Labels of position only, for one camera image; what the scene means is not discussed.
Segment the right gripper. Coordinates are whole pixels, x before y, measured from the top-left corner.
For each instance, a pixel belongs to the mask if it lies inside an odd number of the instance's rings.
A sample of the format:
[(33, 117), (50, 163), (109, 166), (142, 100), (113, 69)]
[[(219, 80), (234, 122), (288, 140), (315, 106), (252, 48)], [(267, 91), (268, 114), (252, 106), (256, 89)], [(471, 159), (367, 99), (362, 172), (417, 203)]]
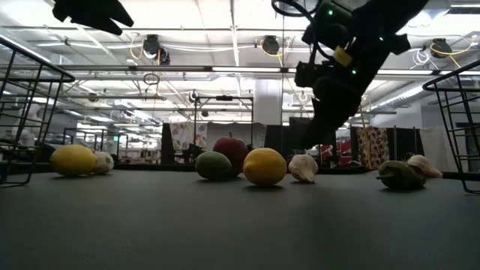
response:
[(314, 117), (301, 137), (301, 147), (310, 149), (328, 140), (344, 122), (357, 113), (370, 77), (356, 73), (313, 73)]

